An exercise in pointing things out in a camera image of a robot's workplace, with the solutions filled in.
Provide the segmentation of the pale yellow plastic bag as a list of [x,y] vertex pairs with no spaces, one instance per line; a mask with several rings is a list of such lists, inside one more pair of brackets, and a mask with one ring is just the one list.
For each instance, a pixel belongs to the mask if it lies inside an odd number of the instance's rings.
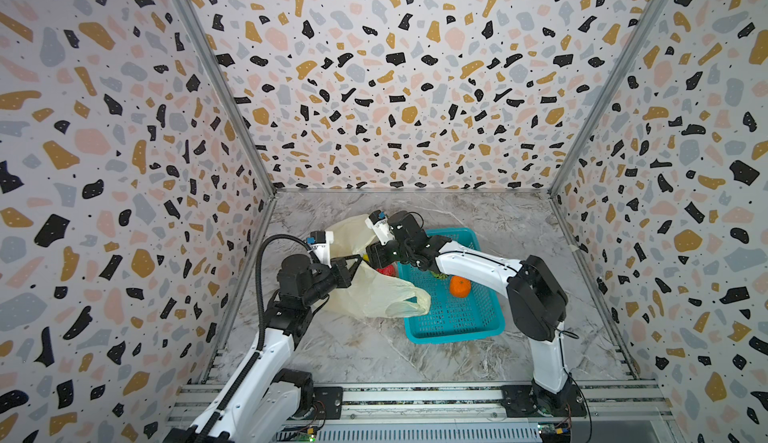
[[[378,243],[366,215],[347,218],[328,228],[334,235],[330,244],[332,258],[362,256],[372,243]],[[325,308],[333,313],[358,319],[408,318],[426,315],[431,296],[412,283],[385,276],[363,262],[348,288],[334,289]]]

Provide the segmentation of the orange fruit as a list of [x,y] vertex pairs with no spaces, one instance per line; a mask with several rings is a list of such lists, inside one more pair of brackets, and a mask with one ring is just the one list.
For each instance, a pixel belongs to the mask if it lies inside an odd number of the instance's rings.
[[455,298],[466,298],[472,290],[472,282],[469,279],[452,276],[449,282],[449,292]]

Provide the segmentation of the red fruit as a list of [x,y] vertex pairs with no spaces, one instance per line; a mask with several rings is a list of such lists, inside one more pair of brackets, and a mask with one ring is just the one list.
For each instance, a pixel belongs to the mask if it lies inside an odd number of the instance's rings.
[[397,276],[397,270],[394,265],[389,265],[385,268],[378,269],[378,272],[382,275],[389,276],[389,277]]

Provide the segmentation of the yellow banana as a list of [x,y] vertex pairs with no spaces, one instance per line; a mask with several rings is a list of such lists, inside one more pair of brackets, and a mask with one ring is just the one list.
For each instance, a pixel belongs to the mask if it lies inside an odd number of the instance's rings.
[[427,273],[431,277],[439,279],[439,280],[449,280],[451,278],[451,275],[444,274],[444,273],[441,273],[441,272],[436,272],[436,271],[431,271],[430,270],[430,271],[427,271]]

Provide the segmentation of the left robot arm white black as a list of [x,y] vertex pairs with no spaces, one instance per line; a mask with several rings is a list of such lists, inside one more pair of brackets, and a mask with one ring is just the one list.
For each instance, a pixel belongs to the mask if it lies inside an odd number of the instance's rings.
[[166,442],[270,442],[293,418],[317,412],[308,372],[286,363],[307,333],[320,302],[348,288],[363,263],[359,255],[322,263],[308,254],[283,259],[278,291],[263,328],[233,377],[186,429],[173,428]]

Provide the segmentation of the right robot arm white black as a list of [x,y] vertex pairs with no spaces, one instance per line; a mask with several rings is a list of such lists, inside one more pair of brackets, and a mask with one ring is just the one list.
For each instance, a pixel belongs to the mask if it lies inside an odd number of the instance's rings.
[[468,279],[506,298],[514,325],[529,340],[533,362],[530,404],[550,414],[567,406],[573,389],[563,355],[568,297],[541,258],[502,258],[447,236],[430,236],[414,214],[406,211],[388,217],[377,210],[365,224],[377,238],[366,248],[373,268],[409,265]]

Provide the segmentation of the teal plastic basket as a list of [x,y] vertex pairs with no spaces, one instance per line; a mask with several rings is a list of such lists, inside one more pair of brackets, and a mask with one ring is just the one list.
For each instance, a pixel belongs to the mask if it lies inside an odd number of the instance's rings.
[[450,293],[448,278],[438,278],[408,265],[397,266],[399,278],[431,297],[427,314],[404,320],[407,338],[415,344],[448,344],[484,339],[501,334],[506,327],[497,293],[478,283],[468,296]]

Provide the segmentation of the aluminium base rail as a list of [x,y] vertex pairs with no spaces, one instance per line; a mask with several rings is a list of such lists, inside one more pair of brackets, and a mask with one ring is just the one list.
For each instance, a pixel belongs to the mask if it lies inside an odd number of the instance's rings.
[[168,417],[181,442],[681,442],[650,381],[582,381],[545,413],[513,382],[270,385],[240,398],[182,388]]

